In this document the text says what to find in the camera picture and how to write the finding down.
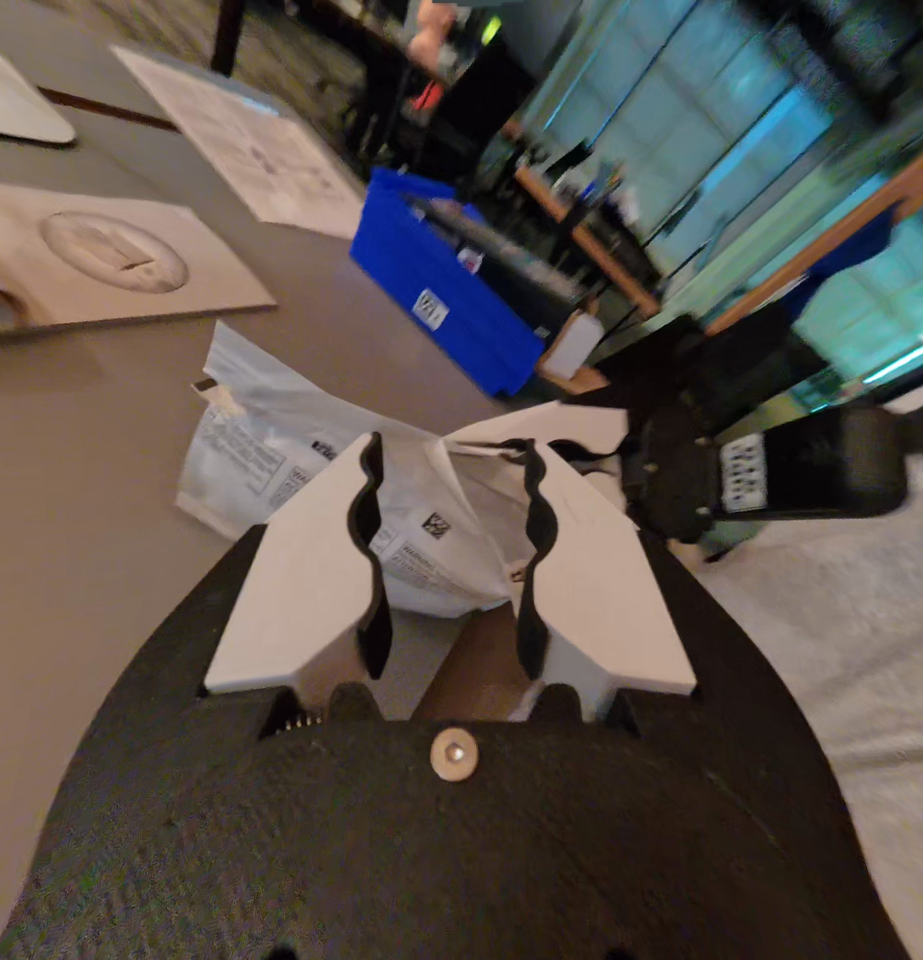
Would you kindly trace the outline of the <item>wooden desk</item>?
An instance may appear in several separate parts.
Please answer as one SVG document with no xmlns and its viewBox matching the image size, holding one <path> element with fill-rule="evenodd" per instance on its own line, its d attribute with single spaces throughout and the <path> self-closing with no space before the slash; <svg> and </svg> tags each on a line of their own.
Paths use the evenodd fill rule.
<svg viewBox="0 0 923 960">
<path fill-rule="evenodd" d="M 556 198 L 543 177 L 526 165 L 517 167 L 514 180 L 520 189 L 545 212 L 557 227 L 564 226 L 570 208 Z M 568 233 L 573 247 L 597 266 L 602 276 L 625 296 L 644 319 L 660 314 L 659 299 L 645 288 L 624 266 L 623 261 L 606 246 L 584 222 L 576 223 Z"/>
</svg>

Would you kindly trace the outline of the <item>blue plastic bin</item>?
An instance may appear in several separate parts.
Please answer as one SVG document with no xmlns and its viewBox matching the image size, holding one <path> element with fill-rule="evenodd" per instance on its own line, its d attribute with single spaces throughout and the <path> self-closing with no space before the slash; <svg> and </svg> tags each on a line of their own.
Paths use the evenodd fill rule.
<svg viewBox="0 0 923 960">
<path fill-rule="evenodd" d="M 374 167 L 349 254 L 480 390 L 512 398 L 533 377 L 543 342 L 415 212 L 422 201 L 455 198 L 448 184 Z"/>
</svg>

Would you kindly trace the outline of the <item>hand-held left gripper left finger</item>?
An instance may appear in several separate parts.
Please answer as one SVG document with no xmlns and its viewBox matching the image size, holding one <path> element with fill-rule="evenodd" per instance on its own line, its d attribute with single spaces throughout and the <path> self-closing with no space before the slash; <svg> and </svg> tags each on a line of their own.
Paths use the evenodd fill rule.
<svg viewBox="0 0 923 960">
<path fill-rule="evenodd" d="M 381 562 L 383 441 L 356 438 L 276 510 L 204 677 L 211 694 L 291 690 L 327 707 L 339 685 L 379 680 L 394 638 Z"/>
</svg>

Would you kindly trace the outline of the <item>printed paper sheet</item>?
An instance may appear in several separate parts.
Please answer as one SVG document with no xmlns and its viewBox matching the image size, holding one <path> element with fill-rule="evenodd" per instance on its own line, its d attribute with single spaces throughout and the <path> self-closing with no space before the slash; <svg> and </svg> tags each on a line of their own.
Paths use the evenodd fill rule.
<svg viewBox="0 0 923 960">
<path fill-rule="evenodd" d="M 364 193 L 310 126 L 186 65 L 110 49 L 257 221 L 353 240 Z"/>
</svg>

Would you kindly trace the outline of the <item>white paper bag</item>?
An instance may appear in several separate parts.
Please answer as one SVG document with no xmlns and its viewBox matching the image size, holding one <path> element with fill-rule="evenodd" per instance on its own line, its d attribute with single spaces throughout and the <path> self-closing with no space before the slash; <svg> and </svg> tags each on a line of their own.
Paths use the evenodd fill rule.
<svg viewBox="0 0 923 960">
<path fill-rule="evenodd" d="M 344 401 L 215 324 L 175 503 L 229 541 L 264 523 L 375 431 L 382 526 L 372 541 L 391 606 L 459 618 L 508 601 L 532 553 L 517 450 L 455 447 Z"/>
</svg>

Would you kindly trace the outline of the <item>open instruction booklet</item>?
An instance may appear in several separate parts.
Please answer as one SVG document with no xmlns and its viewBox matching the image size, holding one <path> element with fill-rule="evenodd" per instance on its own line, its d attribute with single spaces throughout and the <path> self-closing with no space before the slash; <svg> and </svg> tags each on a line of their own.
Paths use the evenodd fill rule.
<svg viewBox="0 0 923 960">
<path fill-rule="evenodd" d="M 187 207 L 0 184 L 0 335 L 275 306 Z"/>
</svg>

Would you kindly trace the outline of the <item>person's grey clothing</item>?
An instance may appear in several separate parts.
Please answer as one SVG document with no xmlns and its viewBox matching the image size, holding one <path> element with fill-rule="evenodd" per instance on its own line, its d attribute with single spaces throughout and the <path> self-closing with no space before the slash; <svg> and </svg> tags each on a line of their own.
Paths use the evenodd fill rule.
<svg viewBox="0 0 923 960">
<path fill-rule="evenodd" d="M 923 458 L 904 506 L 769 524 L 695 578 L 767 657 L 815 732 L 887 913 L 923 958 Z"/>
</svg>

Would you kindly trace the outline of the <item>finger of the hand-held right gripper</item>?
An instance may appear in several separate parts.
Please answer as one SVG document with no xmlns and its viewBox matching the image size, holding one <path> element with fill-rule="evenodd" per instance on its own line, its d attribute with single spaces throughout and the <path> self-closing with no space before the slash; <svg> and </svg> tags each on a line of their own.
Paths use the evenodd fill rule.
<svg viewBox="0 0 923 960">
<path fill-rule="evenodd" d="M 574 469 L 622 514 L 627 512 L 628 504 L 623 491 L 622 468 L 619 458 L 575 460 Z"/>
<path fill-rule="evenodd" d="M 552 401 L 469 424 L 443 441 L 476 449 L 514 449 L 533 441 L 567 461 L 594 462 L 614 455 L 628 434 L 623 409 Z"/>
</svg>

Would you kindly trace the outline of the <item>white stand base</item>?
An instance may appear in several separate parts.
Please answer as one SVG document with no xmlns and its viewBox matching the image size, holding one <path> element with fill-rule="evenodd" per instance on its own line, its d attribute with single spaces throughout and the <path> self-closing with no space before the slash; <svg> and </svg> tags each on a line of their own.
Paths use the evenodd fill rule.
<svg viewBox="0 0 923 960">
<path fill-rule="evenodd" d="M 74 127 L 0 52 L 0 137 L 68 146 Z"/>
</svg>

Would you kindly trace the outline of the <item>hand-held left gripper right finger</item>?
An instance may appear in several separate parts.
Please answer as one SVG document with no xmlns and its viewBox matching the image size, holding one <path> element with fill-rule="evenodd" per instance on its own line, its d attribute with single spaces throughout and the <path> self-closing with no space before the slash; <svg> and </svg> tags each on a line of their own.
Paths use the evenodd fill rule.
<svg viewBox="0 0 923 960">
<path fill-rule="evenodd" d="M 526 442 L 524 482 L 527 678 L 575 690 L 585 721 L 606 719 L 620 691 L 689 697 L 697 678 L 636 524 L 547 444 Z"/>
</svg>

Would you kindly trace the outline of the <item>black cardboard box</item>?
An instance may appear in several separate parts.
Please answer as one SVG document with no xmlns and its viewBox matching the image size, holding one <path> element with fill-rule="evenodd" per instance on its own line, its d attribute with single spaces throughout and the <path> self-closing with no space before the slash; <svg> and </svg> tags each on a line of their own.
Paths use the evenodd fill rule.
<svg viewBox="0 0 923 960">
<path fill-rule="evenodd" d="M 455 261 L 526 325 L 553 335 L 572 314 L 585 309 L 586 292 L 574 280 L 466 213 L 455 200 L 411 194 L 403 199 L 410 213 L 452 251 Z"/>
</svg>

